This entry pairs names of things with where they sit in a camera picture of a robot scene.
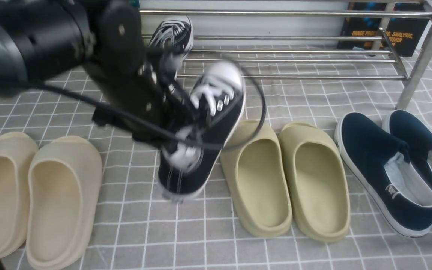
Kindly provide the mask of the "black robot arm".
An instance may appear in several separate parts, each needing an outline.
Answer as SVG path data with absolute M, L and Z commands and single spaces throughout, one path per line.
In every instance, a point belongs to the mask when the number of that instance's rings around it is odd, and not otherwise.
M 161 142 L 158 129 L 194 124 L 195 109 L 173 70 L 183 49 L 149 48 L 138 7 L 127 0 L 0 0 L 0 97 L 14 97 L 77 66 L 108 105 L 96 125 Z

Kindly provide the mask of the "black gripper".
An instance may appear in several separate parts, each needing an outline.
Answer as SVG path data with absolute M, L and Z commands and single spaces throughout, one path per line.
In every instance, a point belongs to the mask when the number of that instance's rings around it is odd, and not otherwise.
M 84 0 L 96 36 L 94 58 L 83 68 L 113 106 L 170 131 L 190 122 L 176 83 L 182 49 L 149 47 L 137 7 L 126 0 Z

